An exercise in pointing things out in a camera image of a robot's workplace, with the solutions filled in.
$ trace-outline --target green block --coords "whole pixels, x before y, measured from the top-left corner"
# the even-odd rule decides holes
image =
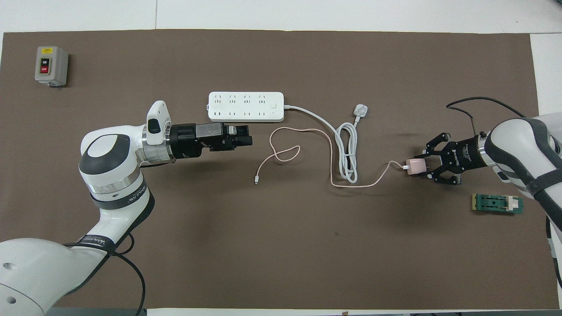
[[[472,209],[521,214],[523,212],[523,199],[510,195],[473,194]]]

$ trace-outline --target power socket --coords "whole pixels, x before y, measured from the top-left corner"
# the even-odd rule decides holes
[[[211,92],[207,113],[213,122],[281,122],[281,92]]]

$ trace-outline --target emergency stop switch box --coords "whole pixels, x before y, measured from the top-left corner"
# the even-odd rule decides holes
[[[60,47],[41,46],[37,48],[35,80],[50,87],[66,84],[69,55]]]

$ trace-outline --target white power cord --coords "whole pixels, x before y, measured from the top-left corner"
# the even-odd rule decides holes
[[[396,162],[396,161],[394,161],[394,160],[391,160],[391,161],[389,161],[389,162],[387,163],[386,169],[383,171],[383,173],[380,175],[380,177],[379,177],[379,178],[377,179],[377,181],[375,181],[374,183],[368,184],[368,185],[366,185],[366,186],[341,186],[341,185],[339,185],[339,184],[335,184],[335,183],[334,183],[334,179],[333,179],[333,174],[332,174],[332,162],[333,162],[334,151],[333,151],[333,147],[332,147],[332,141],[330,140],[330,136],[328,136],[328,135],[327,135],[326,133],[324,133],[322,130],[319,130],[319,129],[316,129],[316,128],[296,129],[296,128],[291,128],[291,127],[280,127],[280,128],[277,128],[276,130],[274,130],[274,131],[271,133],[271,135],[269,135],[269,145],[271,146],[271,149],[273,150],[273,154],[270,155],[269,157],[267,157],[266,159],[264,159],[264,160],[262,161],[262,163],[260,164],[260,166],[257,168],[256,176],[255,176],[255,178],[254,178],[254,184],[257,184],[257,182],[260,180],[260,176],[259,176],[259,174],[260,174],[260,169],[261,169],[261,167],[264,165],[264,163],[265,163],[266,161],[268,161],[270,158],[275,157],[277,160],[279,160],[279,161],[281,161],[281,162],[287,162],[287,161],[291,161],[291,160],[293,160],[294,158],[296,158],[297,155],[301,152],[301,146],[300,146],[300,145],[296,145],[296,146],[293,146],[293,147],[291,147],[291,148],[289,148],[289,149],[285,149],[285,150],[281,150],[281,151],[277,151],[277,150],[275,149],[275,147],[273,146],[273,142],[271,141],[271,139],[273,138],[273,134],[275,134],[275,132],[277,132],[277,131],[279,131],[279,130],[281,130],[281,129],[289,129],[289,130],[294,130],[294,131],[297,131],[297,132],[319,132],[319,133],[321,133],[322,135],[324,135],[324,136],[326,137],[326,139],[328,140],[328,143],[330,144],[330,183],[331,183],[333,186],[338,187],[338,188],[368,188],[368,187],[372,187],[372,186],[376,185],[377,183],[379,183],[379,181],[383,178],[384,174],[386,173],[386,171],[387,171],[388,168],[390,167],[390,164],[396,164],[397,166],[400,167],[400,169],[404,169],[404,170],[406,170],[406,169],[409,168],[409,166],[403,166],[403,165],[399,164],[398,162]],[[281,154],[281,153],[287,152],[287,151],[291,151],[291,150],[293,150],[293,149],[297,149],[297,152],[296,152],[296,154],[294,154],[291,158],[289,158],[289,159],[281,159],[281,158],[279,158],[278,154]]]
[[[334,139],[336,140],[336,145],[338,146],[338,151],[339,151],[339,174],[344,180],[347,180],[350,183],[357,182],[357,176],[358,176],[358,174],[357,174],[357,159],[355,158],[355,155],[356,155],[355,153],[357,151],[357,129],[356,128],[357,128],[357,123],[359,122],[359,120],[361,118],[364,118],[365,115],[367,114],[367,106],[365,106],[363,104],[356,105],[355,109],[353,111],[353,114],[355,114],[355,122],[353,124],[345,122],[342,125],[340,125],[337,129],[334,128],[326,120],[321,118],[319,115],[314,114],[307,109],[303,109],[301,107],[292,106],[292,105],[285,105],[284,108],[285,108],[285,110],[298,110],[298,111],[302,111],[304,113],[307,113],[307,114],[317,118],[318,120],[320,120],[322,123],[324,123],[328,128],[330,128],[334,132]],[[350,135],[349,141],[347,143],[347,152],[345,150],[345,146],[343,144],[343,140],[342,140],[342,137],[341,137],[342,130],[345,130]],[[283,161],[283,160],[280,160],[279,157],[277,157],[276,154],[274,154],[274,155],[279,161]]]

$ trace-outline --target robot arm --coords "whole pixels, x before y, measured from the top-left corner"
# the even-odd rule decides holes
[[[562,237],[562,159],[558,142],[551,133],[559,133],[561,119],[562,113],[556,113],[505,121],[490,132],[484,145],[486,154],[509,181],[541,204],[559,237]]]
[[[450,135],[441,133],[415,158],[439,156],[441,165],[420,175],[451,185],[461,183],[464,171],[491,166],[502,181],[537,200],[562,237],[562,159],[557,139],[562,139],[562,112],[507,120],[488,135],[481,133],[459,142],[449,141]],[[435,150],[441,142],[448,143]],[[446,171],[454,175],[444,178]]]
[[[225,151],[251,144],[247,126],[172,125],[163,101],[152,105],[145,125],[87,134],[79,171],[100,219],[79,243],[115,251],[150,215],[155,200],[140,170],[143,166],[199,157],[204,147]],[[63,295],[88,282],[110,256],[105,250],[67,248],[35,238],[1,242],[1,314],[44,315]]]

